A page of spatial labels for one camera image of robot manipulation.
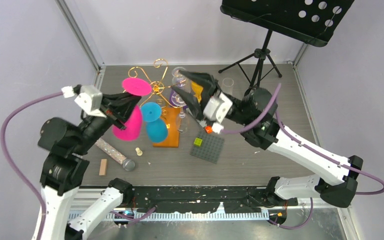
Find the clear champagne flute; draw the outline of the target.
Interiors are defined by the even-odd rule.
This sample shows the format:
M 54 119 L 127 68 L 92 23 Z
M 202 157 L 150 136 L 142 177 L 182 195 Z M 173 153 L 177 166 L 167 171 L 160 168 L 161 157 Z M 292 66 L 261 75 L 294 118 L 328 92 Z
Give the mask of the clear champagne flute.
M 221 90 L 226 94 L 226 95 L 232 95 L 233 94 L 233 88 L 234 88 L 234 80 L 232 78 L 224 78 L 221 81 Z

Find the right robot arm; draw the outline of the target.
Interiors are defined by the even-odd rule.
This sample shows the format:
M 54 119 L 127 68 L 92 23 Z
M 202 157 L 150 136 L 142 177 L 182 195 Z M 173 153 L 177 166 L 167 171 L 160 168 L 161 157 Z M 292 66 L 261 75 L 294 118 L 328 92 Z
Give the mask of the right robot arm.
M 363 160 L 356 155 L 334 154 L 284 125 L 277 111 L 278 88 L 270 92 L 257 87 L 238 99 L 224 92 L 211 74 L 186 70 L 178 73 L 201 87 L 192 92 L 177 86 L 173 90 L 204 129 L 223 135 L 236 132 L 251 146 L 282 155 L 312 172 L 307 177 L 272 177 L 264 196 L 270 205 L 294 198 L 320 198 L 338 208 L 350 206 L 357 194 Z M 225 129 L 224 120 L 241 128 L 235 132 Z

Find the gold wire glass rack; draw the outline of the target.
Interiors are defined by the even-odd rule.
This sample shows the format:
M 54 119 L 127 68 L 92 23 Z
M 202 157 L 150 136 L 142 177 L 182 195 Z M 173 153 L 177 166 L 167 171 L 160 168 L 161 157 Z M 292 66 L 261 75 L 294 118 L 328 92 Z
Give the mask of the gold wire glass rack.
M 153 63 L 155 68 L 160 68 L 163 65 L 165 66 L 165 70 L 160 80 L 150 79 L 146 71 L 140 66 L 135 66 L 129 69 L 128 76 L 137 78 L 137 69 L 141 70 L 146 79 L 149 81 L 149 85 L 151 86 L 151 93 L 149 94 L 149 97 L 140 104 L 140 106 L 150 102 L 151 100 L 155 100 L 155 103 L 157 103 L 162 109 L 162 116 L 160 118 L 166 124 L 168 129 L 168 137 L 163 142 L 153 143 L 152 145 L 158 148 L 178 148 L 180 133 L 175 126 L 175 122 L 180 110 L 178 108 L 172 107 L 169 103 L 169 99 L 163 95 L 164 90 L 170 92 L 172 89 L 171 85 L 164 85 L 163 83 L 166 73 L 168 72 L 169 63 L 163 58 L 156 59 Z

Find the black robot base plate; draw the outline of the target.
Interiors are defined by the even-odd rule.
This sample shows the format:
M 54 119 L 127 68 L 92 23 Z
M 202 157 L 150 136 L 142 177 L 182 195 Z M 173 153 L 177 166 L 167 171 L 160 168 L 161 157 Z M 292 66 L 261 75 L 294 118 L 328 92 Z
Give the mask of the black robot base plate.
M 214 213 L 224 206 L 226 213 L 257 213 L 260 207 L 297 206 L 298 200 L 282 200 L 266 193 L 264 186 L 134 186 L 118 207 L 145 213 Z

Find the blue plastic goblet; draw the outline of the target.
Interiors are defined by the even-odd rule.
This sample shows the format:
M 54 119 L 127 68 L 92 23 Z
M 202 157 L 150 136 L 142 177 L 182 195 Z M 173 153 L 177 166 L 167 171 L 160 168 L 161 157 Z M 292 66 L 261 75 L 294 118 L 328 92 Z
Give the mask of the blue plastic goblet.
M 162 108 L 155 102 L 147 102 L 140 108 L 148 138 L 153 143 L 161 143 L 168 136 L 166 123 L 161 119 Z

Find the clear wine glass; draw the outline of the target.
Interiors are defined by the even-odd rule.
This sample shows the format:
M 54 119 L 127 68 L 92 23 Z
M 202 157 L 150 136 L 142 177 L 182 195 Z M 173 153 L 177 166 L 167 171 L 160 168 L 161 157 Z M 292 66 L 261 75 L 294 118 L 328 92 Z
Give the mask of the clear wine glass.
M 175 120 L 176 129 L 180 134 L 184 134 L 188 131 L 190 125 L 190 118 L 188 117 L 186 110 L 179 108 L 179 114 Z

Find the orange plastic goblet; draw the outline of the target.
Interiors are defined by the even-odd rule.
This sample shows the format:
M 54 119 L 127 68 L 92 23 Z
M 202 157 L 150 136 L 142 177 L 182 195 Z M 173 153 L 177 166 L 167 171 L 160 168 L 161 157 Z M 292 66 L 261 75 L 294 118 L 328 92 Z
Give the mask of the orange plastic goblet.
M 197 98 L 197 101 L 200 103 L 202 100 L 201 93 L 203 91 L 203 87 L 195 83 L 194 81 L 191 81 L 190 85 L 191 85 L 191 90 L 194 93 L 194 96 Z

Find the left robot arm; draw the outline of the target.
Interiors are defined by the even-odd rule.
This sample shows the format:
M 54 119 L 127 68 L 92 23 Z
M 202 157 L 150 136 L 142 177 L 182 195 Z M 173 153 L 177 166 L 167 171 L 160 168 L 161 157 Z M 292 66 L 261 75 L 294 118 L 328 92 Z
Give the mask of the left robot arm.
M 127 92 L 106 94 L 98 105 L 104 112 L 102 117 L 88 116 L 78 125 L 53 117 L 42 125 L 38 145 L 48 151 L 48 156 L 40 175 L 43 203 L 33 239 L 85 240 L 110 211 L 133 202 L 133 186 L 115 178 L 98 200 L 79 217 L 69 220 L 72 203 L 89 166 L 84 155 L 111 126 L 124 129 L 140 99 Z

